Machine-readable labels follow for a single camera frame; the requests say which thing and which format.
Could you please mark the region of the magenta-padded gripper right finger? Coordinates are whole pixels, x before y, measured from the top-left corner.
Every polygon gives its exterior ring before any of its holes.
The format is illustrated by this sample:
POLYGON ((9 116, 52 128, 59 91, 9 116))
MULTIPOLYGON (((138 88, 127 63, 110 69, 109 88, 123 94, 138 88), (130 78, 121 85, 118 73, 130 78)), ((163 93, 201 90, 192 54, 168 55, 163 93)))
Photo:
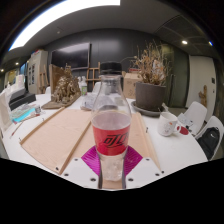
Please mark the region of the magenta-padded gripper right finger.
POLYGON ((123 162, 123 189, 140 188, 162 177, 162 172, 150 157, 142 157, 132 147, 127 148, 123 162))

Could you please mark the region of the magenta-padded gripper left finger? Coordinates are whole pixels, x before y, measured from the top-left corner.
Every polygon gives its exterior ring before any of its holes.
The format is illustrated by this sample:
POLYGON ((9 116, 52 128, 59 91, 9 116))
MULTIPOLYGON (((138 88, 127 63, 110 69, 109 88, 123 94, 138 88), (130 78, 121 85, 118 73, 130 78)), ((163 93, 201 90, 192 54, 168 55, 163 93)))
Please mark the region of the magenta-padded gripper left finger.
POLYGON ((84 188, 101 189, 101 164, 96 148, 91 147, 80 158, 73 158, 62 177, 84 188))

